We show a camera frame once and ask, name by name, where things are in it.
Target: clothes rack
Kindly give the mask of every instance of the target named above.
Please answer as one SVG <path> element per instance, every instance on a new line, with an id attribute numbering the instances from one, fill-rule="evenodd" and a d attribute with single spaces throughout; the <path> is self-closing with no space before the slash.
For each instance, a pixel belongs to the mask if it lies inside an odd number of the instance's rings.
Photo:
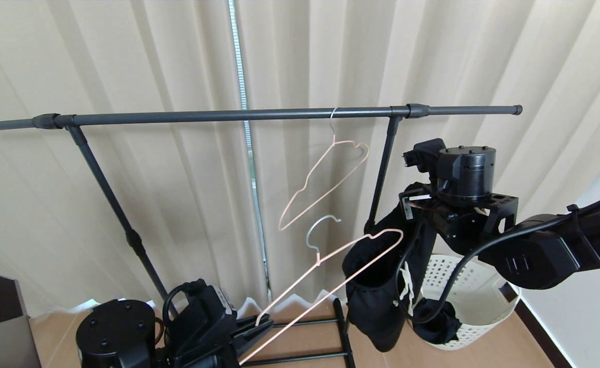
<path id="1" fill-rule="evenodd" d="M 99 166 L 96 157 L 93 154 L 88 141 L 82 132 L 82 126 L 89 125 L 114 125 L 114 124 L 151 124 L 151 123 L 196 123 L 206 121 L 256 121 L 256 120 L 288 120 L 288 119 L 329 119 L 330 117 L 343 118 L 389 118 L 388 129 L 386 130 L 386 140 L 384 142 L 384 151 L 380 163 L 379 172 L 377 173 L 377 181 L 372 196 L 372 204 L 370 205 L 370 214 L 364 227 L 364 232 L 367 233 L 375 224 L 375 215 L 379 200 L 384 186 L 386 170 L 388 169 L 389 158 L 393 149 L 393 142 L 397 133 L 398 126 L 403 119 L 417 119 L 429 115 L 455 115 L 455 114 L 514 114 L 518 115 L 522 112 L 522 106 L 428 106 L 419 103 L 408 103 L 407 105 L 391 106 L 391 107 L 339 107 L 335 108 L 318 108 L 318 109 L 265 109 L 265 110 L 227 110 L 227 111 L 179 111 L 179 112 L 128 112 L 114 114 L 42 114 L 31 119 L 18 119 L 11 121 L 0 121 L 0 130 L 14 130 L 26 128 L 38 129 L 66 129 L 73 142 L 79 147 L 84 160 L 90 168 L 93 176 L 96 178 L 106 200 L 111 209 L 118 217 L 118 221 L 124 229 L 127 244 L 134 250 L 136 256 L 139 257 L 146 272 L 150 276 L 157 292 L 161 298 L 165 299 L 167 290 L 162 283 L 157 271 L 154 269 L 150 258 L 148 257 L 143 241 L 138 232 L 131 227 L 127 216 L 117 197 L 113 193 L 110 184 L 106 180 L 101 167 Z M 343 312 L 340 308 L 339 299 L 334 302 L 335 319 L 324 319 L 318 321 L 305 321 L 302 324 L 317 324 L 327 322 L 337 322 L 339 324 L 339 335 L 342 342 L 343 351 L 328 354 L 312 354 L 299 357 L 267 359 L 266 361 L 252 361 L 246 363 L 249 365 L 262 365 L 272 363 L 283 363 L 285 361 L 297 361 L 307 359 L 329 358 L 332 356 L 344 356 L 346 359 L 347 368 L 354 368 L 354 360 L 352 350 L 347 337 L 348 323 L 347 319 L 343 318 Z M 173 316 L 177 315 L 174 307 L 171 307 L 170 312 Z"/>

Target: floor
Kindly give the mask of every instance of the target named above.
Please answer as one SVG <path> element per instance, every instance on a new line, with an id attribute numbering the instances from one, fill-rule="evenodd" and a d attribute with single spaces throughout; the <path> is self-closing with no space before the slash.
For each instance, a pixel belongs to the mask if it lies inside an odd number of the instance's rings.
<path id="1" fill-rule="evenodd" d="M 275 322 L 290 321 L 304 310 L 299 303 L 273 314 Z M 31 326 L 43 368 L 79 368 L 75 331 L 89 312 L 80 314 L 45 314 L 31 319 Z M 249 310 L 247 315 L 255 314 Z M 306 319 L 333 317 L 331 303 L 312 311 Z M 356 327 L 350 327 L 350 342 L 358 367 L 414 368 L 433 366 L 466 367 L 552 367 L 519 317 L 513 314 L 470 346 L 446 352 L 424 343 L 407 325 L 395 349 L 380 353 Z M 341 350 L 336 324 L 298 326 L 290 328 L 259 352 L 255 359 L 279 358 L 299 354 L 335 352 Z M 343 358 L 269 365 L 271 368 L 323 368 L 345 366 Z"/>

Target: curtain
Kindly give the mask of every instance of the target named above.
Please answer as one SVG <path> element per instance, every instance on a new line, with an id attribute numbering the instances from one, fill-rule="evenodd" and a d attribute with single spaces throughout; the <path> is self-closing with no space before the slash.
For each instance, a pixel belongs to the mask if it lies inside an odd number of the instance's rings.
<path id="1" fill-rule="evenodd" d="M 0 2 L 0 120 L 239 109 L 225 2 Z M 168 290 L 267 301 L 242 123 L 84 128 Z M 0 274 L 31 315 L 160 298 L 64 130 L 0 132 Z"/>
<path id="2" fill-rule="evenodd" d="M 494 190 L 519 220 L 564 212 L 600 170 L 600 0 L 236 0 L 250 109 L 522 104 L 520 116 L 402 121 L 377 220 L 426 178 L 401 153 L 441 137 L 498 149 Z M 0 120 L 45 112 L 239 109 L 227 2 L 0 2 Z M 385 119 L 335 119 L 337 139 L 370 145 L 346 182 L 283 232 L 279 215 L 331 142 L 322 121 L 252 121 L 273 296 L 362 234 Z M 85 128 L 108 181 L 167 287 L 204 277 L 235 304 L 265 305 L 265 277 L 242 123 Z M 361 160 L 338 147 L 285 221 Z M 444 251 L 440 244 L 438 251 Z M 335 257 L 294 292 L 342 281 Z M 89 298 L 157 299 L 64 131 L 0 133 L 0 273 L 30 312 Z"/>

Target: metal hook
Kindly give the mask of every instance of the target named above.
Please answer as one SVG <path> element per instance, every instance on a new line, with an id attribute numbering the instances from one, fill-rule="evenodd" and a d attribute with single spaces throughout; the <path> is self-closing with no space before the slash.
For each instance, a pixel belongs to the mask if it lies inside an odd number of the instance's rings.
<path id="1" fill-rule="evenodd" d="M 332 114 L 329 115 L 329 127 L 332 128 L 332 133 L 334 133 L 334 135 L 337 135 L 337 132 L 334 130 L 334 126 L 332 125 L 332 119 L 334 119 L 334 112 L 337 112 L 338 107 L 335 107 L 332 110 Z"/>
<path id="2" fill-rule="evenodd" d="M 316 226 L 318 226 L 318 224 L 321 223 L 321 221 L 323 221 L 325 219 L 333 219 L 337 223 L 340 223 L 340 221 L 341 221 L 341 219 L 337 219 L 334 215 L 325 215 L 323 217 L 320 217 L 318 219 L 318 221 L 314 222 L 314 224 L 312 224 L 312 226 L 309 228 L 309 231 L 306 232 L 306 246 L 309 248 L 315 249 L 317 254 L 320 253 L 320 249 L 318 249 L 318 247 L 315 247 L 315 246 L 309 244 L 309 236 L 311 236 L 311 232 L 314 231 L 314 228 L 316 228 Z"/>

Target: laundry basket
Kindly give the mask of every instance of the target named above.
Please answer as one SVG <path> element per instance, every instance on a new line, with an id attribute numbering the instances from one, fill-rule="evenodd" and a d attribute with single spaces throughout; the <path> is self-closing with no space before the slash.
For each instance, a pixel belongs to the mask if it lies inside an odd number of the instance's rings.
<path id="1" fill-rule="evenodd" d="M 460 260 L 460 257 L 433 254 L 423 281 L 422 296 L 438 300 Z M 443 350 L 461 349 L 509 317 L 520 300 L 520 290 L 514 300 L 506 301 L 499 291 L 505 282 L 492 268 L 474 261 L 468 262 L 447 298 L 461 322 L 461 328 L 457 331 L 459 340 L 428 344 Z"/>

